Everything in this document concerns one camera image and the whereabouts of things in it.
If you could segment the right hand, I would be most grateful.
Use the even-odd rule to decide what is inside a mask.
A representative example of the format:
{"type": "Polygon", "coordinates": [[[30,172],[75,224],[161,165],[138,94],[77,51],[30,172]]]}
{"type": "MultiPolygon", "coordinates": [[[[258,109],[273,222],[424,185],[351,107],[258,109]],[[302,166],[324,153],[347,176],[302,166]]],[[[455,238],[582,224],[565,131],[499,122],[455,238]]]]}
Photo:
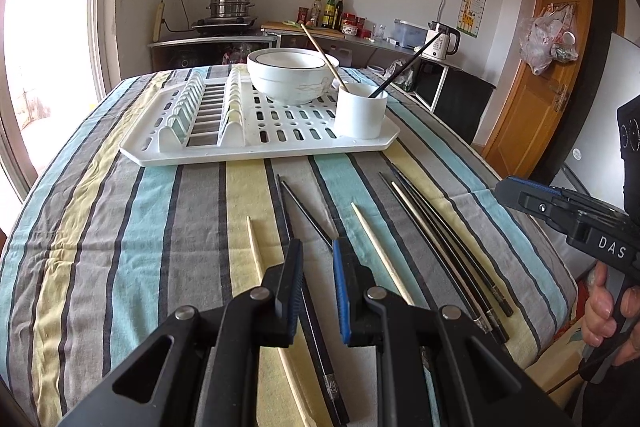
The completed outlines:
{"type": "MultiPolygon", "coordinates": [[[[591,274],[589,297],[585,304],[585,314],[582,319],[582,340],[588,346],[597,348],[603,340],[614,335],[616,322],[613,319],[614,299],[606,289],[608,267],[598,261],[591,274]]],[[[639,287],[628,288],[620,304],[620,312],[626,319],[635,319],[639,315],[639,287]]],[[[621,366],[639,358],[640,340],[639,324],[629,334],[629,338],[620,346],[620,351],[612,362],[614,366],[621,366]]]]}

